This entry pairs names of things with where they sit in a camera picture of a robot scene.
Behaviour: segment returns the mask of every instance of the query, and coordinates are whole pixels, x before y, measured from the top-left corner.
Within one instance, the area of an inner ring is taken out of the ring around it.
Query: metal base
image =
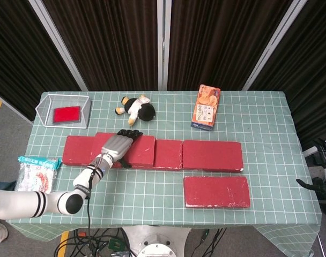
[[[131,249],[138,257],[184,257],[188,228],[138,225],[124,227]]]

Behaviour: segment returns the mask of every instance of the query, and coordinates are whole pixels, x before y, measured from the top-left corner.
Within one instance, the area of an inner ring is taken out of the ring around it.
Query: plastic bag
[[[57,170],[62,160],[60,158],[19,157],[20,171],[16,191],[41,191],[49,194]]]

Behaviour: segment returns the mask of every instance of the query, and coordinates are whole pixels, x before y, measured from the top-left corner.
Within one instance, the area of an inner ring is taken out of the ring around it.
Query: clear plastic container
[[[54,109],[70,106],[81,107],[80,122],[53,123]],[[44,127],[63,127],[73,129],[86,129],[88,126],[91,100],[87,95],[55,95],[48,94],[35,108],[40,121]]]

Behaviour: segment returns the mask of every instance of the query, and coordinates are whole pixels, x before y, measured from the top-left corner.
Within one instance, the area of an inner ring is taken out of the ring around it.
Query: cable
[[[95,168],[93,169],[93,171],[91,172],[88,184],[89,184],[89,190],[91,191],[92,188],[92,181],[94,178],[94,175],[96,173],[96,168],[99,166],[100,164],[100,160],[99,159],[99,163],[98,165],[95,166]],[[114,238],[117,240],[122,240],[121,238],[118,237],[119,231],[122,232],[123,235],[123,240],[124,243],[126,245],[127,250],[129,251],[129,256],[135,256],[137,257],[137,255],[131,250],[130,248],[130,241],[125,233],[125,231],[122,228],[118,228],[117,233],[115,236],[111,236],[111,235],[106,235],[106,232],[109,229],[105,229],[104,232],[100,235],[97,236],[97,233],[100,231],[100,229],[97,229],[97,231],[94,233],[94,235],[91,235],[91,231],[90,231],[90,226],[91,226],[91,218],[90,218],[90,197],[87,198],[87,215],[88,215],[88,228],[87,228],[87,233],[88,235],[86,237],[83,236],[79,236],[78,233],[78,229],[74,230],[73,232],[73,237],[70,237],[64,241],[62,241],[55,249],[55,253],[54,253],[54,257],[58,257],[58,253],[59,251],[65,246],[65,245],[74,245],[74,249],[72,251],[72,253],[70,254],[70,257],[77,257],[78,254],[81,254],[81,256],[93,256],[96,257],[97,253],[100,252],[102,249],[104,249],[108,244],[109,244],[109,240],[103,240],[103,238]],[[69,240],[73,239],[74,243],[68,243]],[[88,246],[89,250],[90,250],[90,254],[85,254],[84,252],[82,252],[82,249]]]
[[[195,250],[198,249],[201,246],[202,243],[203,243],[203,241],[201,241],[200,244],[198,244],[198,246],[194,248],[194,251],[193,251],[193,253],[191,254],[190,257],[193,257],[193,255],[195,253]]]
[[[212,243],[207,247],[207,249],[205,250],[204,254],[202,255],[202,257],[206,257],[208,254],[208,257],[211,257],[213,255],[214,250],[216,249],[217,245],[219,244],[220,240],[222,239],[222,237],[224,236],[227,228],[224,229],[223,234],[220,236],[221,232],[223,229],[218,229],[216,234],[213,237]]]

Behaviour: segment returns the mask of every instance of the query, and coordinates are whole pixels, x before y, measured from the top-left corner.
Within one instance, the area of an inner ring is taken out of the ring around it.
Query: table
[[[47,128],[35,118],[26,156],[61,157],[66,136],[95,135],[128,128],[129,116],[117,116],[123,96],[147,95],[157,116],[137,121],[133,129],[157,139],[238,141],[242,144],[244,175],[248,179],[250,208],[192,209],[184,207],[184,176],[238,176],[201,171],[110,170],[93,189],[91,227],[164,225],[220,228],[253,225],[287,256],[308,256],[320,229],[321,211],[311,183],[293,119],[282,92],[221,92],[213,131],[190,127],[197,92],[54,92],[88,95],[92,100],[85,130]],[[54,190],[73,190],[81,167],[63,165]],[[42,241],[62,232],[87,227],[86,203],[73,216],[46,213],[39,218],[9,221],[25,236]]]

